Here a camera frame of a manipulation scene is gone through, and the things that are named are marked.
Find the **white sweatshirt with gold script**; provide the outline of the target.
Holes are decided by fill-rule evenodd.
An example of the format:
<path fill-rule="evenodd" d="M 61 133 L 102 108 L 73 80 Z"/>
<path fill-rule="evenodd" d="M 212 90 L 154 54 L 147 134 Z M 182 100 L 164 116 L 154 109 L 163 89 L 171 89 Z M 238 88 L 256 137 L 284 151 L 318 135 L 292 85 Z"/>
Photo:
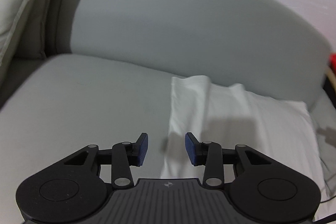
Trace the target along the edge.
<path fill-rule="evenodd" d="M 162 178 L 202 178 L 185 149 L 185 134 L 233 149 L 246 144 L 311 178 L 322 198 L 330 195 L 317 137 L 306 104 L 276 100 L 241 84 L 215 85 L 207 76 L 171 79 L 171 113 Z"/>

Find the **grey sofa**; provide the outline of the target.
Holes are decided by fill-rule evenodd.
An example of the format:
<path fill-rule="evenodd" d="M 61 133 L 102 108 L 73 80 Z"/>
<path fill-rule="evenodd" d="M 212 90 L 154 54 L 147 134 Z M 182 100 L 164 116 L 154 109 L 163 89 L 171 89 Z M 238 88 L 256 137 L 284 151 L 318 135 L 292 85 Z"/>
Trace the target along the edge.
<path fill-rule="evenodd" d="M 89 144 L 149 135 L 134 179 L 162 178 L 171 79 L 207 76 L 276 100 L 324 95 L 330 44 L 275 0 L 50 0 L 45 57 L 1 80 L 1 220 L 19 184 Z"/>

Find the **red garment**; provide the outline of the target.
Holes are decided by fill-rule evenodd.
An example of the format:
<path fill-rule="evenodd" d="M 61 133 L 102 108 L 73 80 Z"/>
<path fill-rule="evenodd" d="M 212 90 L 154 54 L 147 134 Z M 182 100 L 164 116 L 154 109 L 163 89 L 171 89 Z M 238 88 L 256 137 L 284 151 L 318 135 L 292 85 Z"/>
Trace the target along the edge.
<path fill-rule="evenodd" d="M 336 75 L 336 53 L 332 53 L 329 58 L 329 67 Z"/>

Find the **beige cushion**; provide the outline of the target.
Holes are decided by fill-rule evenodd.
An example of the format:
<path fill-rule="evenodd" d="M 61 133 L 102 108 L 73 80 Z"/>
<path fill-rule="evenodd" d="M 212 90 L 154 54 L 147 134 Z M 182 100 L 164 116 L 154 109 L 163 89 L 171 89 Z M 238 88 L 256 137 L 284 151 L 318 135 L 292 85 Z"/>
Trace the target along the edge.
<path fill-rule="evenodd" d="M 50 0 L 1 0 L 1 80 L 14 55 L 45 57 L 45 25 Z"/>

